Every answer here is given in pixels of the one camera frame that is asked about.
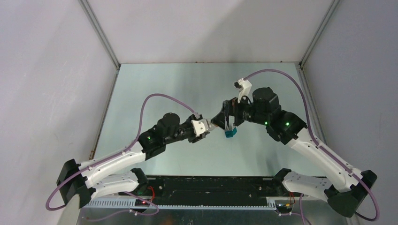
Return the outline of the teal and clear pill box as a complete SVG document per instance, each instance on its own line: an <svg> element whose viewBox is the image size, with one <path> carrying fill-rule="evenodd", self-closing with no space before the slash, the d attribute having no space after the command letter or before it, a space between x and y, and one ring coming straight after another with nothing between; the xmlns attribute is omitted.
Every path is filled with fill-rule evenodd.
<svg viewBox="0 0 398 225"><path fill-rule="evenodd" d="M237 133L237 128L235 126L228 126L224 132L226 138L232 138Z"/></svg>

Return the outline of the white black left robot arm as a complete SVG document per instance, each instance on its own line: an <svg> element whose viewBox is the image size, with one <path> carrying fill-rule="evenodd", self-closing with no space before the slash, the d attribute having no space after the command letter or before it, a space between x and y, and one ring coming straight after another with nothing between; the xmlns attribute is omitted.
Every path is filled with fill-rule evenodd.
<svg viewBox="0 0 398 225"><path fill-rule="evenodd" d="M143 195L148 191L148 182L142 170L133 168L126 175L117 172L163 153L168 144L183 140L196 143L213 129L211 121L201 115L193 114L181 123L177 114L167 113L152 128L141 133L131 147L97 160L66 161L56 182L58 191L65 205L74 195L79 195L80 208L96 197L115 192L133 191Z"/></svg>

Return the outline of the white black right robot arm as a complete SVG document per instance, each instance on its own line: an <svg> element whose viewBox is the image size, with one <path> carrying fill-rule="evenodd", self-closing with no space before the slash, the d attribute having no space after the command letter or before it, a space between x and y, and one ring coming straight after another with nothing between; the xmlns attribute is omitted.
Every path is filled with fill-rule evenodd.
<svg viewBox="0 0 398 225"><path fill-rule="evenodd" d="M377 180L371 170L362 171L320 141L309 126L296 114L285 111L271 88L253 92L253 100L237 97L225 100L221 111L211 122L232 137L235 128L248 121L266 127L271 138L296 150L324 172L326 179L305 176L282 169L274 177L273 190L279 196L298 192L328 203L338 214L351 218Z"/></svg>

